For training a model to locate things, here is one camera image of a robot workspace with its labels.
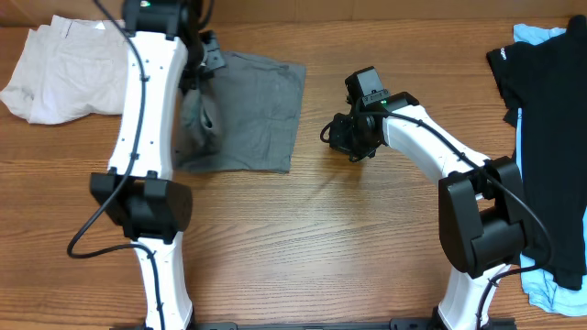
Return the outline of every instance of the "blue towel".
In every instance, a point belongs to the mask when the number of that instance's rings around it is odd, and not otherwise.
[[[550,38],[554,38],[566,32],[566,29],[555,27],[544,29],[529,27],[526,24],[514,26],[514,40],[532,45],[540,44]],[[522,173],[522,109],[518,109],[517,130],[515,132],[516,163]],[[587,241],[587,210],[583,216],[583,239]],[[521,256],[522,267],[534,266],[533,259]],[[539,269],[522,274],[522,287],[530,298],[530,304],[542,308],[549,313],[563,314],[567,316],[587,315],[587,276],[583,276],[583,286],[580,291],[561,288],[554,280],[552,274]]]

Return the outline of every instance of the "crumpled gray fabric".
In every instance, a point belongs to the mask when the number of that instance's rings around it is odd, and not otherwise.
[[[184,97],[177,169],[289,171],[305,67],[230,51],[224,56],[226,68]]]

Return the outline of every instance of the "white cloth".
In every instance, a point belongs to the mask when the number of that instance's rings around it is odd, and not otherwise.
[[[111,22],[54,16],[28,32],[0,100],[30,124],[61,124],[122,114],[126,83],[127,44]]]

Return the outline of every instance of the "gray cloth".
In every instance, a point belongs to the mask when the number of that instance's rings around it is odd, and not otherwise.
[[[177,169],[289,171],[305,67],[230,51],[224,56],[226,68],[184,98]]]

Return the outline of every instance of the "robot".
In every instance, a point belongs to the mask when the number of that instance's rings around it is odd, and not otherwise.
[[[126,30],[120,31],[130,49],[121,128],[108,173],[91,176],[90,191],[101,206],[68,246],[68,255],[75,259],[124,248],[136,250],[148,311],[145,323],[135,329],[516,329],[514,320],[490,319],[488,309],[502,277],[528,270],[509,269],[516,256],[534,244],[531,220],[536,216],[523,203],[518,168],[508,158],[491,160],[458,142],[434,123],[412,95],[386,90],[372,67],[354,72],[345,81],[350,113],[336,114],[321,139],[351,161],[374,157],[380,145],[397,149],[438,187],[440,242],[453,268],[447,293],[432,317],[359,324],[195,322],[182,256],[192,192],[172,181],[172,131],[178,87],[197,88],[199,80],[210,79],[215,69],[225,65],[214,33],[193,33],[202,26],[201,12],[201,1],[125,2]],[[494,207],[480,212],[477,200],[481,198],[495,200]],[[131,242],[74,253],[75,243],[102,212],[122,226]]]

